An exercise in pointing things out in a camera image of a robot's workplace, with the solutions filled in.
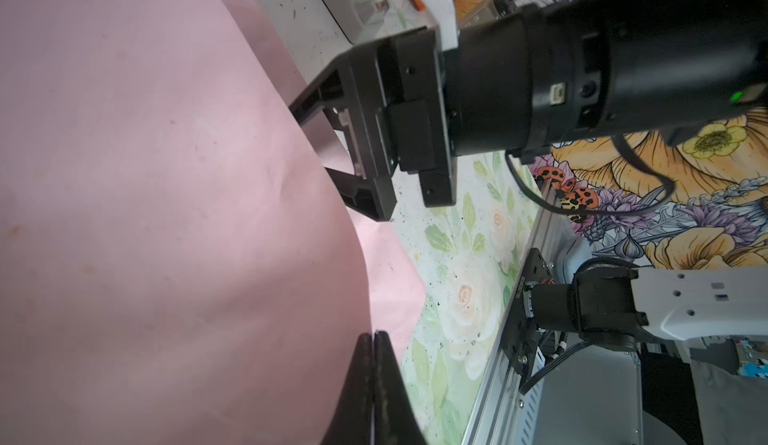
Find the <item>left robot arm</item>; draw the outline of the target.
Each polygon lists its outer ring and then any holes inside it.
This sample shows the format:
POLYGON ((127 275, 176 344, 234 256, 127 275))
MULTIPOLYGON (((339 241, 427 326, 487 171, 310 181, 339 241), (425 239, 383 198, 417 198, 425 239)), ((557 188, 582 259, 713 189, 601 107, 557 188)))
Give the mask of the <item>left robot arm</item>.
MULTIPOLYGON (((630 351, 639 343, 767 333, 767 269, 677 271, 601 267, 570 284, 539 282, 521 295, 524 334, 538 328, 589 346, 630 351)), ((325 444, 422 444, 393 346, 384 331, 358 337, 325 444)))

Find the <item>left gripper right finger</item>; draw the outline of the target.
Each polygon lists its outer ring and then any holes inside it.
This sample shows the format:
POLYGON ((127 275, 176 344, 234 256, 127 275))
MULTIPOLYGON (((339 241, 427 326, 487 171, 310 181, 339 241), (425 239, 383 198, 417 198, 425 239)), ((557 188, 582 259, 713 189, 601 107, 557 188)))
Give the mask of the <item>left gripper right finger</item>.
POLYGON ((374 334, 373 351, 373 443, 425 445, 387 332, 374 334))

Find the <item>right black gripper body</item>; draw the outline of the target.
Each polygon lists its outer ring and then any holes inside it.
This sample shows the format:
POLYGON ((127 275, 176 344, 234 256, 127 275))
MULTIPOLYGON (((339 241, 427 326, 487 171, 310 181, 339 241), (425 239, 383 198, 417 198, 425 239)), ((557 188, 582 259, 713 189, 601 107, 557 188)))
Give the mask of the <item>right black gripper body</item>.
POLYGON ((360 125, 349 127, 357 147, 358 176, 371 179, 395 171, 418 178, 428 208, 456 202, 444 100, 440 37, 422 28, 353 47, 345 60, 358 71, 360 125))

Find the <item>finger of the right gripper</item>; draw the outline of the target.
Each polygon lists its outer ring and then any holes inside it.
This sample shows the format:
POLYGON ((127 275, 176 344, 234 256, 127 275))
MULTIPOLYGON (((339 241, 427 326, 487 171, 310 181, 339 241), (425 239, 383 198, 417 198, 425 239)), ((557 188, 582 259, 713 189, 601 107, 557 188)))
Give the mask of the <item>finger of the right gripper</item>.
POLYGON ((333 60, 289 105, 299 126, 323 112, 334 127, 342 125, 346 113, 349 126, 360 125, 358 71, 352 60, 333 60))
POLYGON ((326 171, 348 208, 377 222, 391 219, 397 198, 390 176, 365 179, 331 168, 326 171))

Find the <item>purple wrapping paper sheet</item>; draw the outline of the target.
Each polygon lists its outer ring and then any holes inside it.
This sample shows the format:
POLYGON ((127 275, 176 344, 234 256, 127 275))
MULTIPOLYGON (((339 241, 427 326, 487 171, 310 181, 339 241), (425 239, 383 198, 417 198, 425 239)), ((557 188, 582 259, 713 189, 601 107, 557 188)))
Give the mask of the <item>purple wrapping paper sheet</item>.
POLYGON ((1 440, 321 444, 358 234, 230 0, 1 0, 1 440))

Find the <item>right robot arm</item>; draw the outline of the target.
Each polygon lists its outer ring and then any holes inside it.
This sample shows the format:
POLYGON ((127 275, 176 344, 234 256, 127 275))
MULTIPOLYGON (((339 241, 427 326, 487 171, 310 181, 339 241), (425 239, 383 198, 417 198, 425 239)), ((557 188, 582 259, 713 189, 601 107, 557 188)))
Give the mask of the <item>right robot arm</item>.
POLYGON ((387 221, 396 171, 424 204, 456 202, 459 157, 531 163, 554 144, 608 137, 644 174, 626 135, 669 146, 767 102, 767 0, 564 0, 450 33, 420 28, 337 56, 291 103, 343 132, 345 205, 387 221))

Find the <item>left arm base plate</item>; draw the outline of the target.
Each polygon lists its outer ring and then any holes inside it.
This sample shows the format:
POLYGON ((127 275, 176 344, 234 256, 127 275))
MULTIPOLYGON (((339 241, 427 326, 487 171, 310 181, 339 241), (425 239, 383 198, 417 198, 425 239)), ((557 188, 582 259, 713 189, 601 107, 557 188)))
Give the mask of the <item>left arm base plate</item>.
POLYGON ((512 294, 502 327, 500 347, 509 366, 519 377, 521 389, 534 373, 541 332, 533 319, 531 290, 553 279, 551 268, 539 248, 529 250, 512 294))

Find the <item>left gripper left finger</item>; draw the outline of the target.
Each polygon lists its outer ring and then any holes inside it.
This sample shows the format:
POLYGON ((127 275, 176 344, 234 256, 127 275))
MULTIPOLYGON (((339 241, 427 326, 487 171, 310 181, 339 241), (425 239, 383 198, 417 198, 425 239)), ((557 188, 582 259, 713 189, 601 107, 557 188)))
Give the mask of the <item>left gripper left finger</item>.
POLYGON ((341 394, 322 445, 371 443, 373 420, 373 339, 358 337, 341 394))

